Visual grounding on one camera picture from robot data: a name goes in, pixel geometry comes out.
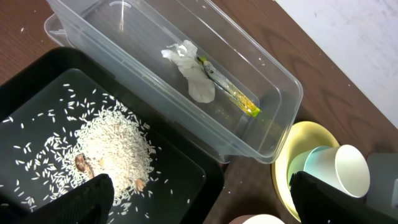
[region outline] white wall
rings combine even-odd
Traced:
[[[398,0],[276,0],[398,127]]]

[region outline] black tray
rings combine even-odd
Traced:
[[[62,86],[64,83],[69,83],[74,89],[76,97],[73,100],[83,101],[89,96],[90,101],[98,104],[96,110],[103,100],[102,93],[115,96],[142,122],[150,125],[147,139],[150,139],[153,145],[162,148],[157,150],[151,163],[155,170],[162,173],[153,172],[150,176],[154,179],[159,177],[159,180],[149,182],[145,198],[133,195],[127,215],[115,217],[114,214],[110,218],[115,218],[113,223],[201,223],[205,219],[223,187],[223,173],[218,164],[176,132],[165,122],[162,115],[118,83],[114,75],[83,53],[70,48],[51,50],[12,80],[0,86],[0,105],[2,105],[0,121],[10,115],[14,118],[13,123],[0,123],[0,168],[6,170],[6,172],[0,171],[0,184],[5,185],[0,188],[2,196],[0,203],[10,204],[9,207],[0,207],[0,217],[3,217],[2,210],[8,210],[7,212],[12,210],[14,219],[29,214],[27,207],[20,205],[20,201],[27,195],[34,196],[39,207],[49,202],[42,200],[49,193],[48,187],[42,185],[43,181],[31,180],[33,170],[28,173],[24,165],[16,166],[15,159],[23,161],[34,159],[35,154],[43,149],[42,144],[51,133],[55,131],[62,134],[62,127],[74,130],[83,124],[83,122],[71,123],[66,120],[63,109],[70,101],[71,93]],[[98,93],[97,97],[92,95],[94,89]],[[55,116],[55,123],[46,115],[49,109],[54,109],[55,114],[62,114]],[[37,114],[41,112],[45,114],[38,118]],[[24,123],[24,129],[21,128],[21,123]],[[68,141],[70,144],[75,143],[73,139]],[[16,144],[23,147],[27,142],[32,142],[31,154],[25,155],[22,149],[12,148]],[[50,162],[55,163],[52,161],[51,153],[49,158]],[[20,198],[14,193],[16,179],[20,180],[21,188],[25,187],[25,194]],[[167,184],[164,184],[165,179],[169,179]],[[151,198],[148,198],[148,190],[154,192]],[[139,208],[138,213],[135,211],[135,206]],[[111,211],[121,212],[121,208],[117,208],[116,210],[112,208]],[[150,216],[149,219],[144,216],[146,212]]]

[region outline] wood grain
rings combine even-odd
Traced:
[[[341,144],[352,144],[367,156],[373,152],[398,151],[398,130],[350,82],[306,33],[272,0],[214,0],[246,32],[296,76],[304,89],[297,120],[324,125]],[[56,47],[44,32],[43,24],[52,14],[45,0],[0,0],[0,84],[28,64]],[[240,172],[252,190],[238,187]],[[250,181],[264,176],[261,182]],[[205,223],[228,223],[234,215],[269,212],[285,223],[297,221],[283,207],[272,186],[270,165],[253,159],[235,159],[226,171],[226,186],[234,185],[232,197],[224,190]],[[257,197],[255,206],[231,214],[225,203],[239,205]],[[256,209],[267,205],[268,210]]]

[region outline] yellow bowl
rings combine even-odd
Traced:
[[[335,137],[323,126],[302,121],[292,126],[278,159],[272,164],[272,180],[280,201],[287,210],[300,222],[294,207],[287,182],[287,171],[292,160],[299,154],[315,149],[318,146],[339,146]]]

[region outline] gray object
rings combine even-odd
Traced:
[[[371,186],[366,205],[398,218],[398,153],[377,153],[368,156]]]

